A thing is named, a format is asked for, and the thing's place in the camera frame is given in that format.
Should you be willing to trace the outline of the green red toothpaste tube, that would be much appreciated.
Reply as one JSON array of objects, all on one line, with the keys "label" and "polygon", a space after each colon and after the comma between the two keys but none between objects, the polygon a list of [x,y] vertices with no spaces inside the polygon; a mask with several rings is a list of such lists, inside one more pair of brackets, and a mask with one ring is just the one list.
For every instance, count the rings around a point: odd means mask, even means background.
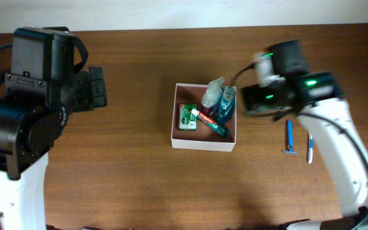
[{"label": "green red toothpaste tube", "polygon": [[202,112],[198,111],[197,109],[192,109],[191,114],[193,114],[197,119],[202,121],[204,124],[209,126],[213,131],[218,133],[221,137],[227,138],[230,134],[230,130],[216,121],[212,120],[210,117],[206,116]]}]

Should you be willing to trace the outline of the clear foaming soap pump bottle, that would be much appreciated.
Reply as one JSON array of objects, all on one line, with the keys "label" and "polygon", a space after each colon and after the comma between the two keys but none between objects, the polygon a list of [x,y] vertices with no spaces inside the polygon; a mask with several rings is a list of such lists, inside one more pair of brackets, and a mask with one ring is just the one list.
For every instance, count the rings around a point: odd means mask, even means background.
[{"label": "clear foaming soap pump bottle", "polygon": [[201,112],[207,116],[212,116],[218,108],[220,98],[223,94],[222,84],[225,78],[220,77],[208,84],[207,90],[201,100]]}]

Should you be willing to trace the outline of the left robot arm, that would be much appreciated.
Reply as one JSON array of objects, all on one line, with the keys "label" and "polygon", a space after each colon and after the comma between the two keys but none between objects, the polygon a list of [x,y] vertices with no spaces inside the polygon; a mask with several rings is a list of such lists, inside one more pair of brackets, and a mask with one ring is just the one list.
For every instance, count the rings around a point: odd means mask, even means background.
[{"label": "left robot arm", "polygon": [[0,229],[46,229],[49,151],[70,116],[107,105],[104,72],[67,27],[21,27],[0,72]]}]

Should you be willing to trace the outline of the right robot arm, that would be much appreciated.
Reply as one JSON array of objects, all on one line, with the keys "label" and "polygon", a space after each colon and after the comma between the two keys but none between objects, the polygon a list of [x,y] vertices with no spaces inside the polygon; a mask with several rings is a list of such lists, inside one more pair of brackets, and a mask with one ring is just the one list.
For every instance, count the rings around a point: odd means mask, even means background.
[{"label": "right robot arm", "polygon": [[269,46],[246,69],[256,71],[258,83],[241,89],[245,112],[274,121],[295,115],[314,135],[339,198],[341,218],[296,220],[280,229],[368,229],[368,152],[335,76],[310,71],[297,40]]}]

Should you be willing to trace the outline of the teal mouthwash bottle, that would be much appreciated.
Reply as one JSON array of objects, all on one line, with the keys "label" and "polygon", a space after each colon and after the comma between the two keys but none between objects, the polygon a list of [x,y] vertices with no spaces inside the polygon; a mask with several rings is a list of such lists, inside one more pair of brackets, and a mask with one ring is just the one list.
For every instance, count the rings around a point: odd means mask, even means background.
[{"label": "teal mouthwash bottle", "polygon": [[222,95],[217,114],[217,123],[224,124],[232,116],[234,109],[234,101],[236,98],[236,88],[234,86],[227,87]]}]

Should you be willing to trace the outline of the green white soap box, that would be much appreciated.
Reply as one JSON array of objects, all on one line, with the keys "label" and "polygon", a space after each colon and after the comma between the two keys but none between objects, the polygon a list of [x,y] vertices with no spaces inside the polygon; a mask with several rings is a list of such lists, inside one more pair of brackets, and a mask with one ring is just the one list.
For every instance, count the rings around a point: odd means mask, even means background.
[{"label": "green white soap box", "polygon": [[196,109],[196,104],[181,103],[179,104],[179,130],[196,130],[196,117],[191,113],[192,109]]}]

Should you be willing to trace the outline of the blue disposable razor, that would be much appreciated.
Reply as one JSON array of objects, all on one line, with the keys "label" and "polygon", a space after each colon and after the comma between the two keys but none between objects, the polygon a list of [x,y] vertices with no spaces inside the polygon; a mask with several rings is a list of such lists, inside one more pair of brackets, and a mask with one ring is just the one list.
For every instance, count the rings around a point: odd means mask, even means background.
[{"label": "blue disposable razor", "polygon": [[297,151],[293,148],[293,124],[291,120],[286,121],[286,133],[287,133],[287,149],[283,150],[283,153],[296,155]]}]

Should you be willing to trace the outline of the blue white toothbrush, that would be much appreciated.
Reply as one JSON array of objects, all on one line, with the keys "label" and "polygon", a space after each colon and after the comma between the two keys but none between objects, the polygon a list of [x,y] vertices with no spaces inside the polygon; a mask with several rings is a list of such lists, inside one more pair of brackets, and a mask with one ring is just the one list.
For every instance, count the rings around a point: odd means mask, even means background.
[{"label": "blue white toothbrush", "polygon": [[308,133],[308,153],[307,153],[307,162],[309,164],[312,163],[313,159],[313,136],[312,133]]}]

